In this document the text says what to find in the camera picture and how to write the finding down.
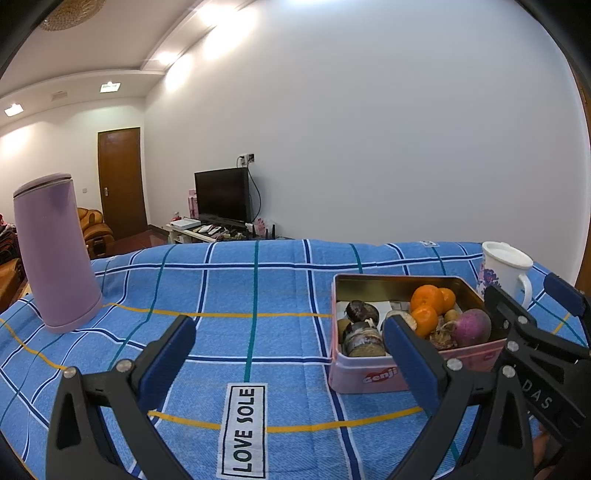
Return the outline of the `person's right hand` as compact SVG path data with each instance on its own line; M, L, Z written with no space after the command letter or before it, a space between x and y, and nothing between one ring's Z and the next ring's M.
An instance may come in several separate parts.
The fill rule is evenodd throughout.
M539 424L538 428L539 434L533 440L534 479L551 479L561 461L562 446L544 425Z

